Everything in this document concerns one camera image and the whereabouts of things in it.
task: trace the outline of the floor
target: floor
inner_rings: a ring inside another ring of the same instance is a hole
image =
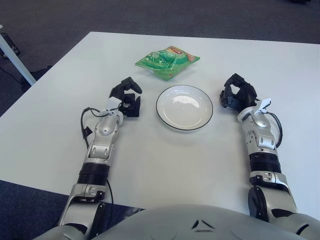
[[[2,1],[0,10],[0,31],[9,34],[31,72],[54,65],[90,31],[320,44],[319,0],[11,0]],[[0,67],[20,79],[9,60],[0,58]],[[22,94],[0,70],[0,116]],[[68,198],[4,181],[0,189],[2,240],[47,231]],[[132,211],[116,205],[112,224]]]

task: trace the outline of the silver arm segment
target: silver arm segment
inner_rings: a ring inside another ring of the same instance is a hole
[[[121,100],[111,97],[108,99],[107,115],[95,126],[94,140],[90,144],[84,158],[79,179],[73,185],[67,204],[59,220],[59,226],[72,224],[85,229],[86,238],[93,237],[90,234],[99,234],[95,228],[103,222],[105,215],[105,203],[101,201],[107,192],[106,179],[112,164],[115,141],[118,137],[119,126],[123,122],[123,114],[118,109],[108,112],[108,109],[119,106]]]
[[[320,221],[298,213],[286,176],[281,172],[276,140],[265,116],[270,104],[271,100],[265,99],[257,106],[245,108],[237,117],[250,158],[250,215],[306,239],[319,239]]]
[[[56,226],[34,240],[86,240],[84,234],[73,226]]]

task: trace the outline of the green chip bag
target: green chip bag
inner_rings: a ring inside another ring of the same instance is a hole
[[[199,59],[200,57],[193,56],[175,46],[169,46],[163,51],[151,52],[135,65],[151,69],[154,75],[169,80]]]

